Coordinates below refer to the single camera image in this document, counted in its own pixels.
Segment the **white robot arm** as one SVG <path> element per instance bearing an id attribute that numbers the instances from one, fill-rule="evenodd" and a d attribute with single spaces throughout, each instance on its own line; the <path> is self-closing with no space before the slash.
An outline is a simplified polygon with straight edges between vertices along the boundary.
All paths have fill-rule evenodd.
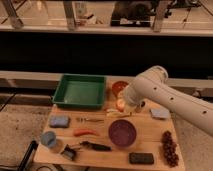
<path id="1" fill-rule="evenodd" d="M 169 87 L 165 84 L 167 79 L 168 73 L 162 66 L 153 66 L 145 70 L 124 88 L 125 103 L 137 106 L 147 98 L 213 136 L 213 103 Z"/>

